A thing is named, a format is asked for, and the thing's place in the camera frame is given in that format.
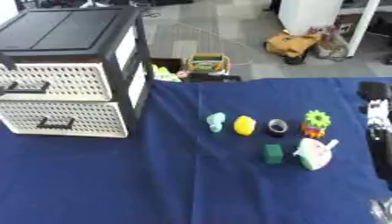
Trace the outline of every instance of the navy blue tablecloth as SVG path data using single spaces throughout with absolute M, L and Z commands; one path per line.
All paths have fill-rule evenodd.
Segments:
M 2 224 L 373 223 L 369 200 L 390 196 L 376 177 L 358 112 L 359 79 L 178 84 L 155 81 L 138 132 L 127 139 L 17 136 L 0 127 Z M 307 171 L 290 154 L 310 109 L 332 118 L 332 162 Z M 219 134 L 206 116 L 224 112 Z M 237 116 L 258 121 L 233 132 Z M 282 139 L 263 123 L 289 122 Z M 281 144 L 283 164 L 263 162 Z

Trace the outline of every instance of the cable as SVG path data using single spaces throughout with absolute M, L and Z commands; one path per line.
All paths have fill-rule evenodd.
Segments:
M 184 24 L 184 23 L 179 23 L 179 24 L 180 24 L 180 25 L 187 26 L 187 27 L 190 27 L 190 28 L 193 28 L 194 30 L 199 31 L 199 32 L 204 32 L 204 33 L 206 33 L 206 34 L 214 35 L 214 36 L 216 36 L 216 37 L 218 37 L 218 38 L 220 38 L 220 39 L 225 39 L 226 41 L 232 42 L 232 43 L 234 43 L 234 44 L 237 44 L 238 46 L 241 46 L 241 47 L 243 47 L 243 48 L 246 48 L 248 51 L 251 51 L 251 50 L 252 50 L 252 48 L 250 48 L 250 47 L 248 47 L 248 46 L 246 46 L 246 45 L 244 45 L 244 44 L 242 44 L 242 43 L 240 43 L 240 42 L 238 42 L 238 41 L 233 41 L 233 40 L 230 40 L 230 39 L 223 38 L 221 35 L 219 35 L 219 34 L 217 34 L 217 33 L 213 33 L 213 32 L 211 32 L 211 31 L 204 31 L 204 30 L 200 29 L 199 27 L 196 27 L 196 26 L 193 26 L 193 25 L 190 25 L 190 24 Z M 253 62 L 254 62 L 254 57 L 251 56 L 249 62 L 240 63 L 240 64 L 232 64 L 231 67 L 248 66 L 248 65 L 253 64 Z
M 152 6 L 150 3 L 136 3 L 133 1 L 129 1 L 129 5 L 137 7 L 137 8 L 144 8 L 142 9 L 143 17 L 144 18 L 158 18 L 161 16 L 159 12 L 153 12 Z

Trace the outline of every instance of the yellow object on floor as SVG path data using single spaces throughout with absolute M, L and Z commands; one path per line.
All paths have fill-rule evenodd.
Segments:
M 305 36 L 293 36 L 282 32 L 266 41 L 266 50 L 281 56 L 297 57 L 321 40 L 321 34 L 314 33 Z
M 255 131 L 256 121 L 251 117 L 242 115 L 234 122 L 234 130 L 240 135 L 250 136 Z
M 181 82 L 181 79 L 175 73 L 170 73 L 164 66 L 158 67 L 157 65 L 152 65 L 152 71 L 156 80 Z

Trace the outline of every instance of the drawer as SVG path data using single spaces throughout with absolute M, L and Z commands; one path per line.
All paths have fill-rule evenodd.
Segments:
M 126 137 L 117 102 L 1 101 L 0 119 L 16 134 Z
M 17 64 L 17 70 L 0 65 L 0 100 L 98 101 L 112 99 L 102 63 Z

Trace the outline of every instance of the green gear toy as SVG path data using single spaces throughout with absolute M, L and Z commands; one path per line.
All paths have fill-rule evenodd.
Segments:
M 318 129 L 326 129 L 331 125 L 331 117 L 325 112 L 311 110 L 306 113 L 306 124 Z

